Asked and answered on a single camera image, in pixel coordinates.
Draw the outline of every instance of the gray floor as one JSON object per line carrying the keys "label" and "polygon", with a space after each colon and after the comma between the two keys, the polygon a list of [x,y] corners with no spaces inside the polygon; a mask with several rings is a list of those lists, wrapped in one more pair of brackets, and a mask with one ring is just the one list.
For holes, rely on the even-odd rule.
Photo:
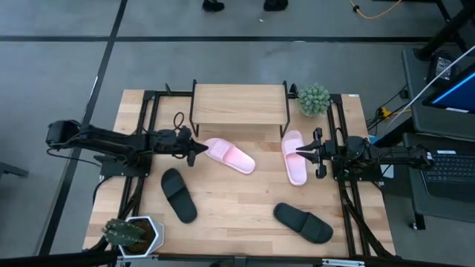
{"label": "gray floor", "polygon": [[[264,13],[262,1],[224,1],[207,14],[198,0],[129,0],[120,36],[431,36],[443,24],[435,4],[403,3],[380,20],[356,16],[348,1],[291,1],[284,13]],[[357,1],[374,14],[390,3]],[[108,36],[118,0],[3,0],[0,35]],[[446,3],[454,14],[457,1]],[[65,160],[45,154],[48,123],[80,120],[106,43],[0,42],[0,161],[30,170],[0,180],[0,257],[34,254]],[[401,51],[422,44],[300,42],[121,42],[114,45],[92,123],[111,129],[124,89],[190,90],[209,83],[318,82],[332,93],[358,93],[364,113],[405,84]],[[388,105],[396,108],[397,99]],[[90,152],[82,157],[90,159]],[[80,251],[98,169],[79,163],[52,253]],[[415,232],[410,200],[386,196],[399,255],[414,260],[472,265],[475,225],[427,218]],[[196,263],[194,266],[207,266]]]}

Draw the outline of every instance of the person's shoe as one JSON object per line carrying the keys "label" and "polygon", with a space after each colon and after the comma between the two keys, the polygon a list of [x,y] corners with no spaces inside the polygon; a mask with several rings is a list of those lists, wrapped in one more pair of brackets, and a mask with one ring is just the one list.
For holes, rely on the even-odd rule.
{"label": "person's shoe", "polygon": [[287,8],[289,0],[266,0],[264,2],[265,11],[282,11]]}
{"label": "person's shoe", "polygon": [[216,0],[204,0],[203,10],[206,12],[219,12],[224,9],[224,4]]}

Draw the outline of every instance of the white hexagonal pot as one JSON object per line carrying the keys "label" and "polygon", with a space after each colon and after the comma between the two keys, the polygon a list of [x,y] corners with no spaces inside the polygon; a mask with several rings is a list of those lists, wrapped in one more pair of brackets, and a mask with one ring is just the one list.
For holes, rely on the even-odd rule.
{"label": "white hexagonal pot", "polygon": [[121,245],[119,245],[120,252],[122,252],[124,259],[137,259],[137,258],[147,257],[150,253],[157,250],[163,244],[163,233],[165,230],[163,227],[163,224],[150,218],[150,216],[129,217],[125,221],[130,222],[132,220],[143,220],[143,219],[148,220],[148,222],[151,224],[151,227],[154,229],[155,231],[154,241],[152,241],[152,243],[150,244],[150,246],[148,247],[147,251],[144,254],[127,254],[127,251]]}

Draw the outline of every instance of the monitor screen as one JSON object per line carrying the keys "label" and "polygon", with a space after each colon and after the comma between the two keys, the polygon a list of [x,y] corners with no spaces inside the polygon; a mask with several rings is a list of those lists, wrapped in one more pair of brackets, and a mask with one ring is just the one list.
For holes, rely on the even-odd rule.
{"label": "monitor screen", "polygon": [[432,100],[433,105],[461,112],[475,111],[475,72]]}

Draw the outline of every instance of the succulent plant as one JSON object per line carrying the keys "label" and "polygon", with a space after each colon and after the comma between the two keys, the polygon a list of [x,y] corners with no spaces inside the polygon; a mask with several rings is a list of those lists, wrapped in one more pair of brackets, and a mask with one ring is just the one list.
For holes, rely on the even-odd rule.
{"label": "succulent plant", "polygon": [[298,90],[298,104],[300,111],[305,116],[316,116],[327,112],[330,106],[330,94],[328,90],[319,84]]}
{"label": "succulent plant", "polygon": [[145,243],[142,239],[145,230],[130,222],[119,219],[111,219],[101,229],[104,237],[111,245],[129,247],[137,243]]}

